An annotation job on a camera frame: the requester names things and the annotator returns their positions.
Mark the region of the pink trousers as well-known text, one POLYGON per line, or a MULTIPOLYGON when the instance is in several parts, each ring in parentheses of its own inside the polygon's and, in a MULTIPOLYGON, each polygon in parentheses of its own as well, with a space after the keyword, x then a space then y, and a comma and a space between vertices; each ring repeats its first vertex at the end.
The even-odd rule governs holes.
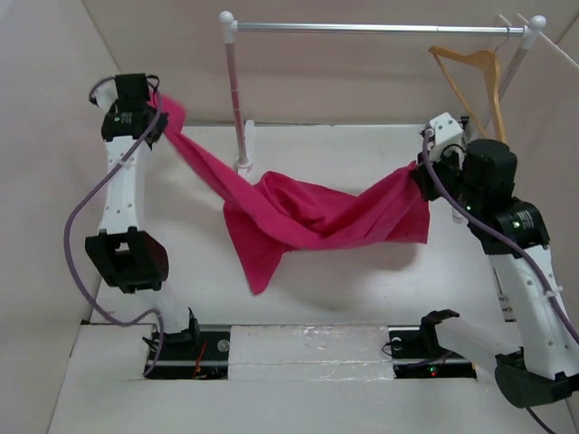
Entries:
POLYGON ((429 205, 411 178, 414 164, 358 195, 272 171, 250 184, 183 133, 186 111, 177 101, 154 96, 150 105, 168 115, 164 133, 169 143, 223 199, 225 224, 254 295, 265 291, 287 252, 428 240, 429 205))

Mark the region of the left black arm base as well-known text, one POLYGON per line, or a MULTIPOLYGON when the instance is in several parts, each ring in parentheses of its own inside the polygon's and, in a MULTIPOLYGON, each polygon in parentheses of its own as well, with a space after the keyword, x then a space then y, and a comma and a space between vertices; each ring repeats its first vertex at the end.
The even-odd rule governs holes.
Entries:
POLYGON ((202 330, 200 343, 193 349, 172 349, 164 344, 161 355, 153 364, 157 342, 143 337, 148 346, 144 368, 149 380, 226 380, 228 378, 231 332, 202 330))

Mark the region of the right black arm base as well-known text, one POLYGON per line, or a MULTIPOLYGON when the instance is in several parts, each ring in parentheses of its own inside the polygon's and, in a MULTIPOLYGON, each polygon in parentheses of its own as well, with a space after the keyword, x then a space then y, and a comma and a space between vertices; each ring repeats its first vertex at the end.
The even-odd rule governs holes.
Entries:
POLYGON ((382 353, 392 361, 396 380, 476 379, 475 366, 445 349, 429 350, 418 326, 389 326, 382 353))

